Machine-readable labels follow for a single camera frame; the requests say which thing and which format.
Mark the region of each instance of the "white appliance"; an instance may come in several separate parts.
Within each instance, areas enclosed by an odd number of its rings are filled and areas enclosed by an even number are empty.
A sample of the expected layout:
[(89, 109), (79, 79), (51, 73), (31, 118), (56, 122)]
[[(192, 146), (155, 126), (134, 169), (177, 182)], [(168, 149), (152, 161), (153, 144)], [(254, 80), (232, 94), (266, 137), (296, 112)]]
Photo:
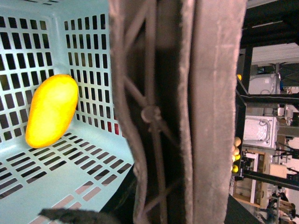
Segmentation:
[[(280, 94), (279, 74), (251, 75), (249, 82), (249, 94)], [(272, 108), (252, 107), (248, 115), (272, 116)]]
[(278, 128), (276, 117), (246, 115), (243, 144), (276, 149)]
[(280, 79), (278, 74), (263, 74), (250, 76), (249, 94), (280, 94)]

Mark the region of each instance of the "washing machine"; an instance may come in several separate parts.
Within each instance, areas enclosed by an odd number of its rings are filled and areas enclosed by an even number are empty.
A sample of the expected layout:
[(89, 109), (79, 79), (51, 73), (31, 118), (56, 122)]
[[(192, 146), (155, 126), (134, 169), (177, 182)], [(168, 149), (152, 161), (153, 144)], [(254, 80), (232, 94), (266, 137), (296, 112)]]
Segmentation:
[(279, 74), (250, 76), (249, 94), (280, 94)]
[(243, 145), (275, 150), (278, 128), (276, 117), (246, 115)]

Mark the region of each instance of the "plastic crate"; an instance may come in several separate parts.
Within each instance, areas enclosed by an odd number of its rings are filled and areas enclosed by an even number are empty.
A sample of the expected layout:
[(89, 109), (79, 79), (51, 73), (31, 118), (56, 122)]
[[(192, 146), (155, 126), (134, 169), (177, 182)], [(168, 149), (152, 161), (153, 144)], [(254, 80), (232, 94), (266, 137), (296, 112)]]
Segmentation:
[[(108, 27), (105, 0), (0, 1), (1, 224), (49, 223), (42, 208), (99, 211), (133, 165), (114, 117)], [(30, 148), (32, 95), (54, 74), (77, 81), (77, 110), (57, 143)]]

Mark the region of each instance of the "mango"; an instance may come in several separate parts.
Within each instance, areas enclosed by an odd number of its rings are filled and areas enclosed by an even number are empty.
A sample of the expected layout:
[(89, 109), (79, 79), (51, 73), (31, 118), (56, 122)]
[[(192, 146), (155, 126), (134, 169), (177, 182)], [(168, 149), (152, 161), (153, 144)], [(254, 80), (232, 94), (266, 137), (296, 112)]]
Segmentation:
[(236, 161), (239, 160), (240, 158), (241, 158), (241, 155), (240, 155), (240, 154), (235, 155), (235, 160), (236, 160)]
[(233, 173), (238, 173), (239, 167), (237, 165), (233, 165), (232, 171), (233, 171)]
[(234, 149), (233, 155), (238, 155), (239, 153), (240, 153), (240, 150), (239, 150), (239, 148), (235, 146), (235, 149)]
[(35, 91), (25, 140), (33, 148), (47, 147), (69, 127), (78, 102), (78, 86), (69, 75), (54, 75)]
[(234, 145), (237, 146), (237, 147), (238, 147), (239, 145), (241, 145), (241, 139), (240, 139), (239, 137), (235, 137)]

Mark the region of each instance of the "basket floor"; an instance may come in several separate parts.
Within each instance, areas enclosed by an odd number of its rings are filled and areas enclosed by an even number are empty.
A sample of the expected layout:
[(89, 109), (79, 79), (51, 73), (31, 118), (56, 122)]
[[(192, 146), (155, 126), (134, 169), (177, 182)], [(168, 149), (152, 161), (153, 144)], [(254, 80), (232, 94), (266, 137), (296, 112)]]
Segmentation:
[(49, 223), (42, 208), (100, 210), (134, 163), (124, 138), (76, 120), (50, 147), (19, 137), (0, 148), (0, 223)]

